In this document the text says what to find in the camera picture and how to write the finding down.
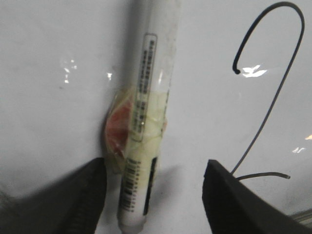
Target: glossy surface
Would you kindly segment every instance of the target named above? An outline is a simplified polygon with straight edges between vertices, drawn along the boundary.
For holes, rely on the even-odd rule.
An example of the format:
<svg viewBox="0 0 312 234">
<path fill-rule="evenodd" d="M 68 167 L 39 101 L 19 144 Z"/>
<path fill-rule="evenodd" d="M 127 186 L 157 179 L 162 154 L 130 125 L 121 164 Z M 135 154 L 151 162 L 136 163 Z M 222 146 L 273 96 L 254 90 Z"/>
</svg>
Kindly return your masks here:
<svg viewBox="0 0 312 234">
<path fill-rule="evenodd" d="M 160 169 L 143 234 L 210 233 L 201 201 L 208 159 L 231 170 L 256 133 L 295 47 L 292 9 L 270 13 L 232 62 L 253 20 L 275 1 L 183 1 Z M 297 59 L 258 141 L 235 173 L 286 214 L 311 208 L 312 2 Z M 27 194 L 101 155 L 99 134 L 139 16 L 132 0 L 0 3 L 0 190 Z M 119 177 L 108 174 L 97 234 L 119 233 Z"/>
</svg>

